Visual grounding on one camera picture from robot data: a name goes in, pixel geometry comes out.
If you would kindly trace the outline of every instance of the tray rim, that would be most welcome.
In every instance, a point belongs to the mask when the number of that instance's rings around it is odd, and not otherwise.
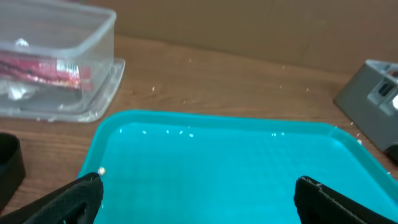
[[[83,165],[79,171],[78,177],[85,175],[88,170],[88,163],[93,157],[94,148],[99,144],[99,140],[103,133],[104,129],[114,126],[113,121],[119,121],[120,118],[128,116],[170,116],[179,118],[206,118],[206,119],[217,119],[228,121],[231,123],[239,123],[239,122],[261,122],[261,123],[279,123],[279,122],[288,122],[294,125],[303,125],[309,124],[313,126],[318,126],[319,128],[329,129],[328,137],[333,138],[334,140],[342,143],[344,146],[350,144],[354,147],[347,147],[349,151],[353,154],[353,156],[357,159],[357,161],[366,169],[369,175],[376,181],[376,183],[380,186],[381,189],[385,191],[385,193],[396,202],[398,208],[398,180],[395,180],[391,175],[387,173],[387,170],[383,168],[383,166],[376,160],[376,158],[360,143],[357,142],[357,139],[354,136],[350,135],[346,131],[340,129],[337,126],[333,126],[328,123],[322,122],[312,122],[312,121],[290,121],[290,120],[281,120],[281,119],[262,119],[262,118],[242,118],[242,117],[234,117],[234,116],[220,116],[220,115],[208,115],[208,114],[195,114],[195,113],[180,113],[173,111],[151,111],[151,110],[125,110],[120,111],[111,116],[104,119],[95,132],[94,138],[91,142],[90,148],[87,152]]]

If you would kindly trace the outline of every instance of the red packaging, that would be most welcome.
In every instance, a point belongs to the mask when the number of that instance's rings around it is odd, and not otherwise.
[[[0,77],[73,89],[92,89],[89,67],[81,69],[74,63],[55,58],[0,54]]]

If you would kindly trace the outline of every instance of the black strap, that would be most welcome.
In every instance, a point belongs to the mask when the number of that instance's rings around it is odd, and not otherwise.
[[[296,182],[294,203],[302,224],[397,224],[307,176]]]
[[[103,183],[90,173],[0,217],[0,224],[92,224],[103,198]]]
[[[25,167],[18,138],[0,133],[0,210],[7,205],[24,177]]]

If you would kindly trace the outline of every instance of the small white particle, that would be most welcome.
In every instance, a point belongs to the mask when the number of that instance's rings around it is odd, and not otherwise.
[[[396,95],[393,99],[392,99],[392,106],[398,110],[398,95]]]
[[[106,172],[106,170],[105,170],[104,167],[100,167],[100,168],[98,169],[98,174],[99,174],[99,175],[104,175],[105,172]]]
[[[29,46],[29,43],[26,40],[22,39],[22,38],[17,39],[15,41],[15,44],[17,46],[24,46],[24,47],[28,47]]]

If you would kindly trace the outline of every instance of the turquoise plastic tray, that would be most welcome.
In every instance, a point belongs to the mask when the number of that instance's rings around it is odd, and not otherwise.
[[[398,183],[324,123],[125,111],[99,126],[80,175],[104,167],[95,223],[300,223],[302,175],[398,221]]]

